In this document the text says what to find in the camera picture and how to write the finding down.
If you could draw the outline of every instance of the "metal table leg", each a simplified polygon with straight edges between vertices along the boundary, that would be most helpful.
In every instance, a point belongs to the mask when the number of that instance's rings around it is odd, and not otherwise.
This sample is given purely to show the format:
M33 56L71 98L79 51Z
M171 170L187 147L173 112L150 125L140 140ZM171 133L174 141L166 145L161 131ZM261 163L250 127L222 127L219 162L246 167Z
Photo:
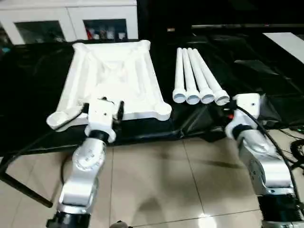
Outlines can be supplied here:
M0 167L6 163L8 160L8 157L3 157ZM46 198L40 196L36 192L34 192L32 189L28 188L26 185L22 184L15 178L11 177L8 175L6 172L0 173L0 180L3 181L4 183L10 185L14 189L20 191L21 193L27 195L28 197L31 197L33 200L37 201L38 203L41 203L42 205L51 208L53 206L53 203Z

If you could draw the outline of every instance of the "robot end effector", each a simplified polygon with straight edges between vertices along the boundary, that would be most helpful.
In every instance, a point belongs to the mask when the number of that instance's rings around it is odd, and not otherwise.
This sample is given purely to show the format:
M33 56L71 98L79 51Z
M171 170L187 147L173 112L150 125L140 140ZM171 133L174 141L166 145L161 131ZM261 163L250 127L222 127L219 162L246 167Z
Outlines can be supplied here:
M97 189L98 174L105 162L106 142L113 142L123 118L124 102L117 109L112 101L92 98L88 108L87 138L73 154L72 173L62 188L57 213L49 228L87 228Z
M259 130L254 118L259 116L259 94L234 97L234 117L226 126L228 138L238 143L239 157L246 165L258 197L264 228L302 228L300 202L296 197L292 174L277 148Z

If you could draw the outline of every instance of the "black tablecloth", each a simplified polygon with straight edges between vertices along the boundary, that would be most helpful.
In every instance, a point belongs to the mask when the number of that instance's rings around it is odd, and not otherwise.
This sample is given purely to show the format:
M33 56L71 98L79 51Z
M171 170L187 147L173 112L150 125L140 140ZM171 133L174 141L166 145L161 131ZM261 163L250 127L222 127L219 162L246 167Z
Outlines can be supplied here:
M72 43L14 47L0 62L2 126L0 155L14 153L49 130L73 57ZM261 94L260 120L267 128L304 125L304 65L262 34L207 35L152 41L150 54L169 120L123 121L115 144L208 136L225 118L215 104L176 104L176 48L197 48L230 96ZM84 126L54 133L31 152L61 151L78 145Z

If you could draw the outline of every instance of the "white cabinet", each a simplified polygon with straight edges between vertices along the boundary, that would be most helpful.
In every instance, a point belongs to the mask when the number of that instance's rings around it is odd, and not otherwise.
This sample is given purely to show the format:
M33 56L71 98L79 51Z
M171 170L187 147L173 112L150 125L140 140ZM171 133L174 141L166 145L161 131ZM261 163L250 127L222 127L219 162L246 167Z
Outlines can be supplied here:
M77 39L88 39L93 33L103 39L119 39L123 34L138 38L136 6L68 8L68 12Z
M0 22L13 44L76 39L66 8L1 10Z
M77 39L137 39L136 0L0 0L13 44Z

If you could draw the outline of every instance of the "pipe end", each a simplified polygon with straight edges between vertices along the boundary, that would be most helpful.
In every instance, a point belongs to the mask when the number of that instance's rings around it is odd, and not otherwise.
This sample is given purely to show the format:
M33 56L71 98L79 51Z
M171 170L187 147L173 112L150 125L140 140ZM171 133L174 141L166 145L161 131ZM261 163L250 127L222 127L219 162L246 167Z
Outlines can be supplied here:
M214 94L210 88L205 88L199 93L200 101L203 104L209 104L214 101Z
M190 105L195 105L200 102L200 94L197 90L188 90L186 97L186 102Z
M172 93L173 101L176 103L183 103L186 100L186 90L185 89L174 89Z
M219 106L225 105L230 101L230 97L225 90L219 90L214 93L215 103Z
M55 129L61 125L64 121L68 120L68 115L65 112L54 112L47 118L47 124Z
M166 121L170 118L172 108L169 104L165 102L158 103L154 108L157 113L156 119L160 121Z

